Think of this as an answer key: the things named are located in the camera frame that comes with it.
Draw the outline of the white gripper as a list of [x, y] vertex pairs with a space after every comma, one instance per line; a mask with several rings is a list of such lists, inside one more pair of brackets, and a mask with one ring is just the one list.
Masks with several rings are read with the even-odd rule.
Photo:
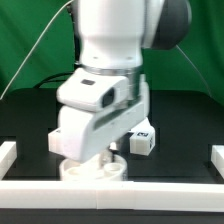
[[106, 110], [90, 113], [63, 106], [58, 117], [62, 155], [83, 163], [105, 149], [100, 154], [100, 165], [110, 163], [112, 152], [106, 148], [148, 116], [147, 83], [141, 84], [140, 92], [140, 100], [136, 104], [109, 114], [106, 114]]

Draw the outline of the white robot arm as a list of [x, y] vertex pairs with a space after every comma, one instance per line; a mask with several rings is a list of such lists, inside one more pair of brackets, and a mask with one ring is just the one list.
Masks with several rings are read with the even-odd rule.
[[57, 90], [62, 154], [85, 162], [149, 113], [144, 49], [169, 50], [187, 34], [188, 0], [78, 0], [81, 67]]

